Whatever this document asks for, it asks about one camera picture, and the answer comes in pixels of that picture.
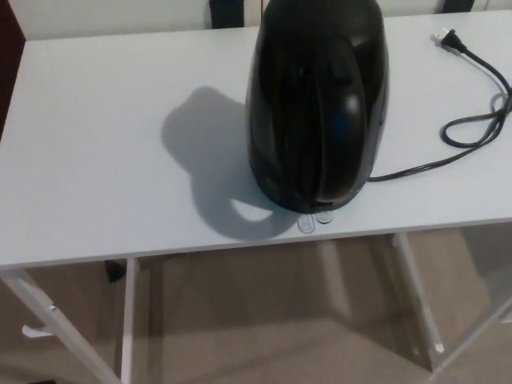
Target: white metal leg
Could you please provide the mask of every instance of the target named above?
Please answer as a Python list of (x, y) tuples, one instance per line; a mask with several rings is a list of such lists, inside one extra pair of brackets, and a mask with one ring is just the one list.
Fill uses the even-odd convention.
[(432, 370), (440, 371), (466, 350), (484, 330), (506, 312), (512, 305), (512, 295), (503, 295), (491, 304), (471, 323), (471, 325), (446, 349), (443, 354), (432, 358)]
[(439, 372), (466, 350), (488, 326), (501, 316), (507, 315), (507, 310), (510, 310), (512, 307), (512, 294), (505, 294), (493, 300), (454, 342), (445, 346), (442, 343), (439, 330), (436, 326), (434, 316), (432, 315), (432, 310), (428, 303), (425, 288), (416, 266), (414, 252), (410, 247), (407, 234), (396, 234), (393, 241), (401, 251), (400, 255), (403, 257), (404, 267), (409, 275), (410, 286), (418, 301), (427, 341), (430, 343), (430, 346), (434, 347), (429, 350), (432, 371)]
[(425, 287), (420, 277), (418, 266), (414, 258), (414, 253), (410, 247), (407, 234), (396, 234), (393, 239), (393, 244), (400, 249), (405, 272), (407, 273), (408, 283), (415, 295), (416, 304), (418, 305), (422, 328), (425, 332), (426, 339), (429, 343), (429, 352), (434, 350), (435, 353), (442, 353), (445, 350), (442, 344), (441, 335), (439, 334), (438, 326), (435, 323), (434, 316), (428, 298), (425, 293)]
[(137, 259), (129, 259), (126, 266), (124, 328), (122, 332), (121, 381), (124, 384), (131, 384), (131, 371), (134, 358), (134, 308), (137, 272)]
[(34, 280), (24, 270), (0, 272), (0, 278), (60, 341), (103, 384), (122, 384), (112, 369), (71, 324)]

